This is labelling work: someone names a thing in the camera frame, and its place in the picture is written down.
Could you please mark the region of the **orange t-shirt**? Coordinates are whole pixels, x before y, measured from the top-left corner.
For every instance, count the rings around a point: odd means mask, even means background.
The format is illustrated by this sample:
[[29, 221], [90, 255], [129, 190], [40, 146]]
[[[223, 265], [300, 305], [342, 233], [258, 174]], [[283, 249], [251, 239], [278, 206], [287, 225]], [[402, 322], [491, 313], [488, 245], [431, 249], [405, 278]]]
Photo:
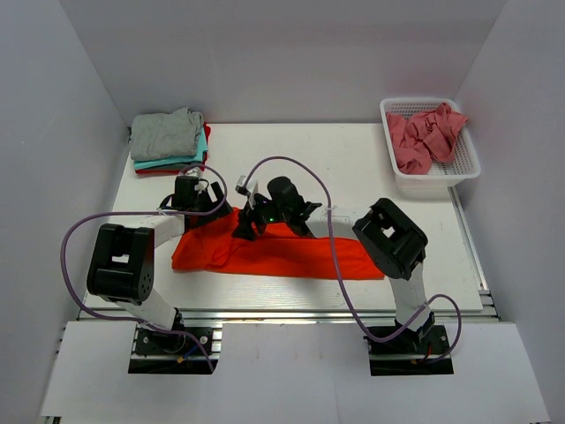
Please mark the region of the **orange t-shirt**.
[[300, 238], [283, 223], [254, 241], [234, 238], [238, 209], [188, 231], [171, 257], [175, 271], [336, 279], [328, 238]]

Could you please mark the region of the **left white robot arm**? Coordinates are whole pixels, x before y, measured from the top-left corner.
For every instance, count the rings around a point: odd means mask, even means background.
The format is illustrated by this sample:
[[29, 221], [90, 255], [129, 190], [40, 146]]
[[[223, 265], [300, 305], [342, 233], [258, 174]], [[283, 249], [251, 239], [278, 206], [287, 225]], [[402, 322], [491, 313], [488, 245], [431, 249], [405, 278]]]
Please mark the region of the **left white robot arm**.
[[133, 226], [106, 223], [98, 231], [87, 273], [87, 291], [114, 303], [156, 332], [166, 352], [185, 346], [182, 315], [154, 288], [154, 250], [189, 230], [230, 214], [226, 186], [204, 178], [179, 176], [174, 193], [154, 215]]

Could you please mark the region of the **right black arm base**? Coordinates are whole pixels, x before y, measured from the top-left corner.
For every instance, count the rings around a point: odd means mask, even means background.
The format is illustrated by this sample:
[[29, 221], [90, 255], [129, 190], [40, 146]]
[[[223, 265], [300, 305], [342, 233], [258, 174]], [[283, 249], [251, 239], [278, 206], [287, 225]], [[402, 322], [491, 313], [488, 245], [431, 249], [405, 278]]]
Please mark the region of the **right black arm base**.
[[433, 325], [420, 344], [414, 344], [402, 334], [384, 344], [368, 336], [367, 342], [371, 376], [452, 375], [454, 367], [447, 354], [450, 347], [448, 333], [443, 325]]

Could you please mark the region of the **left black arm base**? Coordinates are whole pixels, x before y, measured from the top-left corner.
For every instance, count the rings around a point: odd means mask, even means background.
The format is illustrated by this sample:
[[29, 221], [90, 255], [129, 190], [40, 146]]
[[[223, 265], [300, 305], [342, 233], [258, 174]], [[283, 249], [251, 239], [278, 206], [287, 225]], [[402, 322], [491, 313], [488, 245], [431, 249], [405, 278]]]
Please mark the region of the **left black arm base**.
[[211, 375], [219, 355], [214, 351], [212, 327], [188, 327], [205, 349], [212, 367], [202, 350], [187, 336], [169, 335], [138, 327], [132, 342], [128, 373], [130, 375]]

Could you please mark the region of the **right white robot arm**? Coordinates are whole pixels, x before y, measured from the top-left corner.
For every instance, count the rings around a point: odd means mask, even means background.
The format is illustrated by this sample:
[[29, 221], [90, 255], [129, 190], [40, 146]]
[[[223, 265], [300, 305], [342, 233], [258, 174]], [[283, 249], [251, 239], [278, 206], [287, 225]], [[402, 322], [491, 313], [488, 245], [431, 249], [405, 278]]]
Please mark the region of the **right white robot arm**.
[[305, 201], [287, 177], [272, 179], [267, 190], [268, 197], [259, 193], [256, 180], [239, 178], [236, 192], [244, 195], [246, 204], [238, 213], [233, 237], [254, 241], [269, 226], [281, 223], [301, 239], [334, 236], [359, 242], [390, 282], [400, 345], [419, 352], [429, 344], [434, 315], [423, 284], [428, 240], [393, 201], [381, 198], [367, 212], [330, 207]]

